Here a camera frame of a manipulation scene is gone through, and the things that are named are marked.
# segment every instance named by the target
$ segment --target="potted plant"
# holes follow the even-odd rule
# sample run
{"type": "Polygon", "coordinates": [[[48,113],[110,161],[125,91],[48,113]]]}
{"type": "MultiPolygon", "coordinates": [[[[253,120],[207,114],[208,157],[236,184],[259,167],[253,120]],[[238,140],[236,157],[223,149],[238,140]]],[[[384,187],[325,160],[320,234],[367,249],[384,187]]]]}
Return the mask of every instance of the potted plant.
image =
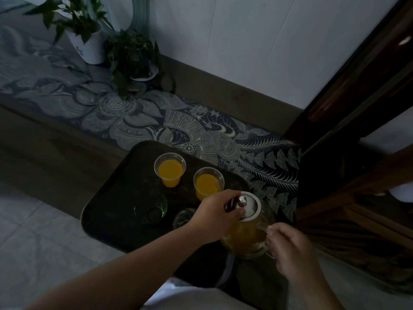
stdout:
{"type": "Polygon", "coordinates": [[[80,56],[89,64],[100,64],[105,61],[103,52],[103,35],[99,21],[103,21],[112,28],[102,11],[100,0],[90,0],[90,7],[94,13],[92,18],[88,6],[83,0],[46,0],[43,4],[24,13],[24,15],[42,14],[43,22],[47,29],[54,25],[56,36],[54,44],[62,37],[65,31],[80,56]],[[57,11],[63,12],[68,17],[54,18],[57,11]]]}
{"type": "Polygon", "coordinates": [[[137,31],[121,31],[110,36],[103,47],[121,97],[128,95],[131,80],[149,81],[162,70],[158,44],[137,31]]]}

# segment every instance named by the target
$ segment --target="fingernail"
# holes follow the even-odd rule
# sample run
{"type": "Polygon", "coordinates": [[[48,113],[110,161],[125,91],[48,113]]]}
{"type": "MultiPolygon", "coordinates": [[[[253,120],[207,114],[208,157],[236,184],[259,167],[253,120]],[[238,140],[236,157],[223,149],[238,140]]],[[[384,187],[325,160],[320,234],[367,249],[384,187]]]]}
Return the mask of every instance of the fingernail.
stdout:
{"type": "Polygon", "coordinates": [[[271,225],[268,226],[268,228],[267,228],[267,234],[268,235],[271,236],[274,233],[274,231],[275,231],[275,229],[271,225]]]}

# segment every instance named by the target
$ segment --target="person's left hand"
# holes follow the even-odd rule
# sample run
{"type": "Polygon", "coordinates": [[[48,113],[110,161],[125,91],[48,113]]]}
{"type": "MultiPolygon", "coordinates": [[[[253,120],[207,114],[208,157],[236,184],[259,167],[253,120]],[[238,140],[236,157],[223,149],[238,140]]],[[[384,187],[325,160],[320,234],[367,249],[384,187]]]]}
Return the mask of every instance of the person's left hand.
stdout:
{"type": "Polygon", "coordinates": [[[186,226],[194,229],[204,243],[219,240],[236,221],[245,215],[244,208],[237,208],[228,213],[224,209],[225,203],[240,195],[240,191],[227,189],[205,198],[186,226]]]}

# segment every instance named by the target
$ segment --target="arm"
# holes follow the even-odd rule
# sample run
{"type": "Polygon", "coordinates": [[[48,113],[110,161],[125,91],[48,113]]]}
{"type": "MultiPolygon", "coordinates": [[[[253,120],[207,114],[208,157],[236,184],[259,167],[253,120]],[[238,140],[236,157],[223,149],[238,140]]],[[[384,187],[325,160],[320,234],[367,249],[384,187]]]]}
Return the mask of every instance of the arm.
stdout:
{"type": "Polygon", "coordinates": [[[328,285],[307,236],[284,223],[270,226],[267,235],[277,270],[300,293],[308,310],[344,310],[328,285]]]}
{"type": "Polygon", "coordinates": [[[204,199],[188,224],[58,286],[27,309],[141,307],[195,250],[219,240],[245,214],[224,211],[239,194],[225,190],[204,199]]]}

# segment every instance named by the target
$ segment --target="teapot lid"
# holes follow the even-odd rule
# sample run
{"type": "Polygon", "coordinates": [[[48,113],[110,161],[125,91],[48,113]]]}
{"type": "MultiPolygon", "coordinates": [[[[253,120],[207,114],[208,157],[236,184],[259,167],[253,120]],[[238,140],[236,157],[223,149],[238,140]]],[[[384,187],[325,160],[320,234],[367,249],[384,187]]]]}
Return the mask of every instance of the teapot lid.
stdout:
{"type": "Polygon", "coordinates": [[[261,202],[254,194],[248,191],[241,191],[241,195],[228,201],[224,208],[226,212],[230,212],[236,208],[244,208],[245,215],[240,221],[246,222],[258,217],[261,212],[261,202]]]}

